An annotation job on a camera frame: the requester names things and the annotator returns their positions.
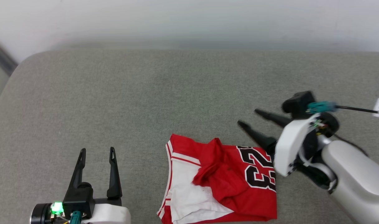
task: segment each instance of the black number with white outline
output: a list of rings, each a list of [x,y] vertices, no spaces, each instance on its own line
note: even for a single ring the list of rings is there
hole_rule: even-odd
[[[250,165],[245,170],[245,179],[250,187],[269,189],[275,192],[275,172],[270,156],[264,156],[256,149],[251,147],[237,146],[243,162]],[[254,165],[260,165],[268,170],[268,175],[259,172]]]

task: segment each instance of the white backdrop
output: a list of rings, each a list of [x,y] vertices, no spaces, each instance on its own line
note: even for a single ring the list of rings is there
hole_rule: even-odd
[[[379,51],[379,0],[0,0],[0,45]]]

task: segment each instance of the gray table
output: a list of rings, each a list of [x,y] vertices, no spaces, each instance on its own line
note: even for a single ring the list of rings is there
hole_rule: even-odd
[[[37,203],[62,200],[78,153],[94,197],[108,189],[109,147],[117,152],[123,204],[133,224],[160,223],[172,133],[254,146],[236,125],[281,129],[253,114],[280,112],[293,93],[373,108],[379,53],[279,51],[51,51],[26,59],[0,97],[0,223],[27,223]],[[340,111],[339,134],[379,163],[379,119]],[[350,223],[302,174],[277,178],[278,220]]]

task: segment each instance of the teal connector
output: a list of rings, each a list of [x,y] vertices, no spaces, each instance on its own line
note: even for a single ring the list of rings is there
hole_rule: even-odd
[[[308,114],[316,114],[322,112],[335,112],[337,111],[336,103],[332,101],[320,101],[307,105]]]
[[[70,224],[80,224],[81,223],[81,212],[74,211],[70,217]]]

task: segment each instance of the basketball jersey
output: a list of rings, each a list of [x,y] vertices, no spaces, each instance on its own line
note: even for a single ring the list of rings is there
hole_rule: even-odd
[[[277,218],[275,172],[263,149],[173,134],[166,151],[168,184],[158,211],[163,224]]]

